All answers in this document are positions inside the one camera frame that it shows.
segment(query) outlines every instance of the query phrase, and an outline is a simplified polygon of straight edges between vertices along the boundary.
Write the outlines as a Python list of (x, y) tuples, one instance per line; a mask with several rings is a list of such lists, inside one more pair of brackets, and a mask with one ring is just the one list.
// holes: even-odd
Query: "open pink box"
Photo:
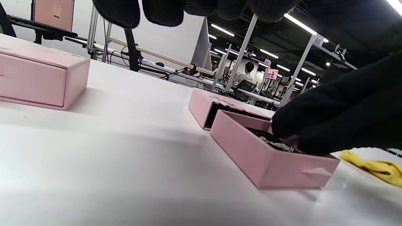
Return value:
[(235, 112), (267, 121), (271, 120), (271, 118), (250, 107), (248, 104), (197, 88), (194, 88), (191, 94), (189, 110), (204, 130), (211, 129), (218, 110)]
[(219, 110), (211, 136), (258, 188), (324, 187), (339, 159), (279, 151), (246, 129), (271, 133), (271, 122)]

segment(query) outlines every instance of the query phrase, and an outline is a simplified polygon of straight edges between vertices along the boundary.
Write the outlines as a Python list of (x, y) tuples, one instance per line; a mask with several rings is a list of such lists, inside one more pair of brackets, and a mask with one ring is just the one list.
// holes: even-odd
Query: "yellow cloth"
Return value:
[(340, 158), (390, 184), (402, 187), (402, 168), (393, 162), (366, 161), (349, 150), (342, 151)]

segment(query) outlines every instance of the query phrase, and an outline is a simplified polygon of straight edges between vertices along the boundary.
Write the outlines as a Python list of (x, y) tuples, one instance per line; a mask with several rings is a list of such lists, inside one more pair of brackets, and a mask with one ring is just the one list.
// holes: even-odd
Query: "dark hair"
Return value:
[(251, 72), (254, 69), (254, 64), (251, 62), (246, 63), (246, 70)]

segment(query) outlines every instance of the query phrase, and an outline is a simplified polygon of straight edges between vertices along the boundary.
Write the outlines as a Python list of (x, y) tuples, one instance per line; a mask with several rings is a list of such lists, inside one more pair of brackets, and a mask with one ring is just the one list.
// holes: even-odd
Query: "computer mouse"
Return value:
[(162, 62), (156, 62), (156, 65), (160, 66), (160, 67), (164, 67), (165, 65)]

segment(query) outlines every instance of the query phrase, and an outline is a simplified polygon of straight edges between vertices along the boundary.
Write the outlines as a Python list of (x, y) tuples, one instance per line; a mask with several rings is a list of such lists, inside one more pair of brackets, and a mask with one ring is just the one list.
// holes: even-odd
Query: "gloved hand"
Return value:
[(297, 147), (316, 155), (399, 146), (401, 63), (396, 53), (297, 96), (274, 114), (273, 134), (297, 135)]
[[(248, 5), (260, 20), (273, 22), (283, 17), (301, 0), (142, 0), (145, 17), (152, 23), (174, 27), (183, 22), (184, 11), (197, 16), (213, 12), (226, 20), (235, 20)], [(123, 28), (139, 24), (138, 0), (93, 0), (99, 13)]]

